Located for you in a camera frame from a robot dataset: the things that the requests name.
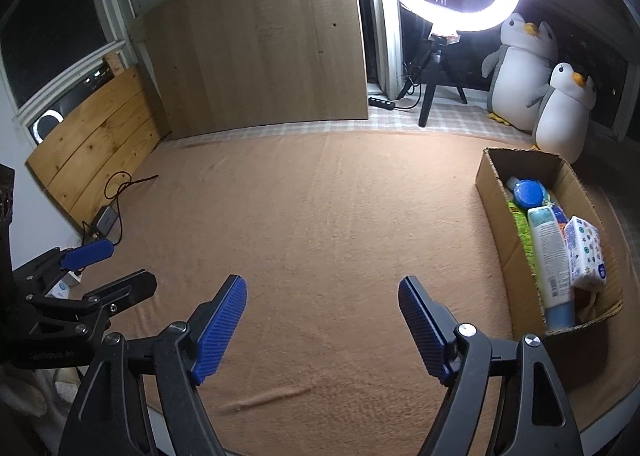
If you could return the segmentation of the white tissue pack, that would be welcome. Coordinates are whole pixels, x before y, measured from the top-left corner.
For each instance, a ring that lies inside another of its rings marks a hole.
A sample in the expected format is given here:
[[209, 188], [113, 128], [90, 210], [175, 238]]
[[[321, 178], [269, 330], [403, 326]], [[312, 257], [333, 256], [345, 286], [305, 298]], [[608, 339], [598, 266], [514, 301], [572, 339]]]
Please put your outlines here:
[[606, 266], [599, 230], [578, 216], [564, 228], [570, 282], [574, 288], [599, 292], [606, 286]]

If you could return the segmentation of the white blue-capped lotion bottle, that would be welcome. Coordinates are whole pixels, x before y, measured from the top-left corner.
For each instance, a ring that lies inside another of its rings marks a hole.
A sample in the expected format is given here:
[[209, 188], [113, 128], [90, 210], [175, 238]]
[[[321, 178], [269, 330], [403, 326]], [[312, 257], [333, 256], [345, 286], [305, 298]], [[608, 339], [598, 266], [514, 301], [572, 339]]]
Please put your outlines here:
[[570, 263], [560, 225], [552, 208], [530, 209], [527, 220], [532, 234], [536, 283], [544, 308], [547, 329], [575, 326], [574, 292], [570, 284]]

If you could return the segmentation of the green toothpaste tube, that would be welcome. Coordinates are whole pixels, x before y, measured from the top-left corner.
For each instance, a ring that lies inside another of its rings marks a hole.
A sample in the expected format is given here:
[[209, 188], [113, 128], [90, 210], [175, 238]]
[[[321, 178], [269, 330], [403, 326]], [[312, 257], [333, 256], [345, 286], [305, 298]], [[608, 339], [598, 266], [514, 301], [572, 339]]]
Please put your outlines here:
[[512, 200], [508, 201], [508, 207], [513, 215], [516, 231], [518, 232], [518, 237], [520, 237], [521, 243], [523, 245], [530, 272], [532, 272], [533, 276], [536, 276], [533, 240], [532, 234], [530, 233], [527, 217], [525, 213]]

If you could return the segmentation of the blue round lid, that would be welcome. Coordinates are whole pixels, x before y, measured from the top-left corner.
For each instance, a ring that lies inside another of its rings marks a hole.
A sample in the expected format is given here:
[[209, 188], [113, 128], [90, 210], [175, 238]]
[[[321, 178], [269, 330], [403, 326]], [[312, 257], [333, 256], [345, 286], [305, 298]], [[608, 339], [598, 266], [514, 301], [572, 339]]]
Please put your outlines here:
[[516, 206], [524, 212], [543, 207], [547, 201], [547, 191], [541, 182], [533, 179], [519, 179], [512, 189]]

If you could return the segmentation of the small pink bottle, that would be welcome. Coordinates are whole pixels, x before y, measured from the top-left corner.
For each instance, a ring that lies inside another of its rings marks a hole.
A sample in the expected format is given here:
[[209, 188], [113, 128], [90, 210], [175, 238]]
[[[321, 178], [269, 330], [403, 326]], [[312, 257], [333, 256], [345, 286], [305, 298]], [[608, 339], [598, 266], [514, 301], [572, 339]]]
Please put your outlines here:
[[509, 177], [509, 178], [508, 178], [508, 180], [506, 181], [506, 188], [508, 188], [508, 189], [511, 191], [511, 193], [513, 193], [513, 191], [514, 191], [514, 189], [515, 189], [516, 185], [518, 185], [518, 183], [519, 183], [519, 182], [520, 182], [520, 180], [519, 180], [519, 179], [517, 179], [517, 178], [516, 178], [516, 177], [514, 177], [514, 176], [511, 176], [511, 177]]

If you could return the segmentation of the brown cardboard box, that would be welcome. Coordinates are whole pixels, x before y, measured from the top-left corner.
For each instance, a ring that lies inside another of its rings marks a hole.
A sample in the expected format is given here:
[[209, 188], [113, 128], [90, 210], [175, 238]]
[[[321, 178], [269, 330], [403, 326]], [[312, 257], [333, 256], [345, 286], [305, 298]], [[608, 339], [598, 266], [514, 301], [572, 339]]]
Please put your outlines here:
[[612, 324], [624, 307], [618, 257], [573, 168], [552, 153], [490, 147], [475, 186], [514, 335], [539, 335], [572, 390], [616, 380]]

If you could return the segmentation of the pine plank headboard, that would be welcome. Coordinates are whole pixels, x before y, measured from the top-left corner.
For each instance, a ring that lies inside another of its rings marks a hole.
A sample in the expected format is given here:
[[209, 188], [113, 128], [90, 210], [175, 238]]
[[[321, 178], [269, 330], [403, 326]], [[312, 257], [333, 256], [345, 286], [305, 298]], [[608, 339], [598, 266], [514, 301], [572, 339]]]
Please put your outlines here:
[[35, 148], [26, 165], [79, 229], [107, 204], [124, 174], [137, 171], [169, 133], [150, 80], [132, 66], [70, 112]]

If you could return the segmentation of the light wooden board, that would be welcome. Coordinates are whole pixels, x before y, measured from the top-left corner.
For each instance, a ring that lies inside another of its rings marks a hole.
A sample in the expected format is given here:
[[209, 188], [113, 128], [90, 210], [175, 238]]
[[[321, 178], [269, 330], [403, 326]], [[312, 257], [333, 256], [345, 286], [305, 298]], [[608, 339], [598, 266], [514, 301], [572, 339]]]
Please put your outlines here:
[[175, 138], [367, 119], [358, 0], [164, 0], [142, 24]]

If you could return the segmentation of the small grey penguin plush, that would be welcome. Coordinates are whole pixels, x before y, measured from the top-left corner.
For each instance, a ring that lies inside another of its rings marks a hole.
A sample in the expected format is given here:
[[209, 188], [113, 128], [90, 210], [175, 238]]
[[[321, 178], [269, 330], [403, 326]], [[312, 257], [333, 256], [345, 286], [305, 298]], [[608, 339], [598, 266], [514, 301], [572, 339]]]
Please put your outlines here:
[[597, 89], [591, 76], [568, 62], [559, 62], [549, 82], [529, 99], [529, 106], [538, 108], [533, 129], [535, 146], [573, 164], [584, 149], [596, 101]]

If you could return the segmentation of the black power strip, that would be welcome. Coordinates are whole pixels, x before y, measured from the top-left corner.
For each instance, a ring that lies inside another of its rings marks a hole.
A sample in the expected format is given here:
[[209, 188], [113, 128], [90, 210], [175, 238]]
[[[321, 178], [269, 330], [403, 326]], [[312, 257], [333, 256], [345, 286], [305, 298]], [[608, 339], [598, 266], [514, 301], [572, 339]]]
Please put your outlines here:
[[369, 97], [368, 104], [370, 104], [371, 107], [381, 108], [381, 109], [390, 110], [390, 111], [393, 111], [396, 108], [396, 104], [393, 101], [376, 98], [376, 97]]

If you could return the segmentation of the large grey penguin plush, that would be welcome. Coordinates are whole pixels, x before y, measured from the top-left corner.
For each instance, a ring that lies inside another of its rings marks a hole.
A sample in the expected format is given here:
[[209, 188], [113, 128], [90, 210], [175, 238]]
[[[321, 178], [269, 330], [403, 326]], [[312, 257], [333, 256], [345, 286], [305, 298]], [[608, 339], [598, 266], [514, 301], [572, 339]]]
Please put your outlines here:
[[536, 24], [512, 12], [500, 28], [500, 47], [480, 66], [491, 78], [487, 108], [494, 119], [520, 131], [534, 129], [539, 101], [558, 59], [558, 42], [545, 21]]

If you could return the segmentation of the black tripod stand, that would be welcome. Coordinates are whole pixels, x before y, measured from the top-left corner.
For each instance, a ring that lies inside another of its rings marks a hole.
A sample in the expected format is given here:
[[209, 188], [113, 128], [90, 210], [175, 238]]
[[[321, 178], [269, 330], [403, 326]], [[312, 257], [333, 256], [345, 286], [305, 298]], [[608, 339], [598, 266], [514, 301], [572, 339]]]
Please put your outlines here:
[[468, 103], [460, 81], [454, 74], [454, 69], [449, 64], [446, 38], [442, 36], [430, 36], [426, 40], [424, 53], [418, 56], [417, 62], [410, 62], [405, 67], [405, 81], [402, 84], [397, 98], [404, 98], [413, 86], [419, 87], [422, 106], [418, 120], [419, 127], [426, 127], [428, 117], [431, 114], [436, 87], [439, 86], [439, 77], [443, 73], [448, 81], [456, 88], [462, 104]]

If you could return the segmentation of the white wall socket adapter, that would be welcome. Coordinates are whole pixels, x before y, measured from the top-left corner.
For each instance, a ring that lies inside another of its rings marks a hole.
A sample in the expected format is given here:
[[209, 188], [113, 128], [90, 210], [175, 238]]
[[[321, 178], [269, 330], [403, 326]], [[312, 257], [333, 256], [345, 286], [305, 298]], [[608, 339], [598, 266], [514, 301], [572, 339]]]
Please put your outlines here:
[[65, 274], [60, 281], [47, 293], [48, 297], [55, 299], [70, 298], [70, 291], [81, 282], [81, 276], [75, 272]]

